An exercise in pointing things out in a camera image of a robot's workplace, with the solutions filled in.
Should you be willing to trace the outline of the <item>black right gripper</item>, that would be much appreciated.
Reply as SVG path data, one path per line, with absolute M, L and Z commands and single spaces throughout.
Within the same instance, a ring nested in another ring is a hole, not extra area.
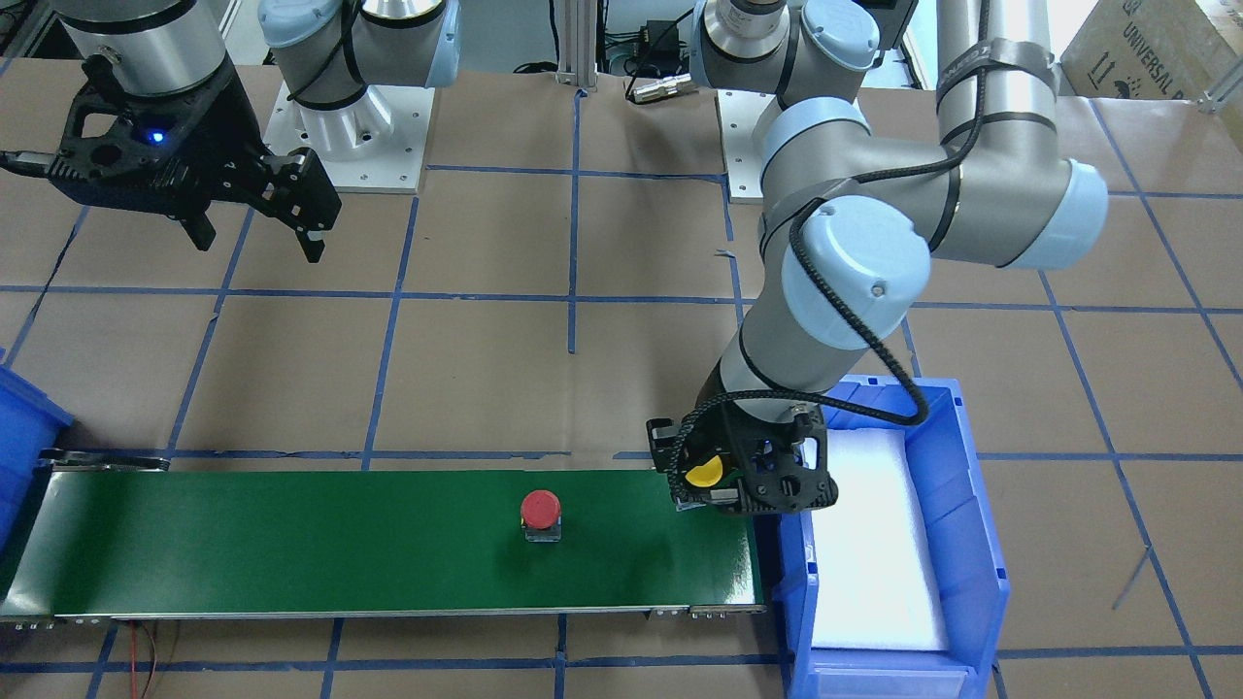
M 319 155 L 268 150 L 231 58 L 199 85 L 164 96 L 121 88 L 109 58 L 85 58 L 87 83 L 75 96 L 48 182 L 72 200 L 181 221 L 199 251 L 218 230 L 213 201 L 241 201 L 295 233 L 311 264 L 341 211 Z

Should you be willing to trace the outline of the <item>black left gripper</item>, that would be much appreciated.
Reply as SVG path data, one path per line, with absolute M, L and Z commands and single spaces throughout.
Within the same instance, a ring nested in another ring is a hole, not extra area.
M 804 512 L 832 506 L 839 488 L 827 469 L 825 396 L 789 391 L 705 388 L 680 423 L 648 420 L 654 468 L 665 475 L 677 512 L 705 506 L 682 470 L 720 455 L 740 504 L 721 512 Z

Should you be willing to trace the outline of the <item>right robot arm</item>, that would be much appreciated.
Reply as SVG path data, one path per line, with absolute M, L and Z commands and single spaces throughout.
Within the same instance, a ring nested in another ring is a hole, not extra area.
M 373 153 L 395 126 L 382 85 L 452 85 L 456 1 L 262 1 L 260 29 L 288 90 L 300 147 L 264 142 L 213 12 L 199 1 L 53 1 L 82 53 L 53 153 L 5 153 L 82 205 L 168 216 L 213 248 L 208 208 L 235 201 L 291 229 L 311 264 L 341 199 L 324 162 Z

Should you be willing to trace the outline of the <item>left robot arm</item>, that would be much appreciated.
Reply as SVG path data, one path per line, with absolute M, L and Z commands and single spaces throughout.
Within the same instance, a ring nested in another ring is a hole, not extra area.
M 1057 270 L 1108 218 L 1059 154 L 1043 1 L 941 1 L 938 139 L 875 134 L 856 104 L 883 32 L 854 1 L 701 1 L 697 85 L 772 95 L 759 133 L 764 285 L 682 420 L 649 420 L 675 505 L 757 515 L 835 502 L 823 407 L 911 427 L 927 403 L 883 345 L 932 257 Z

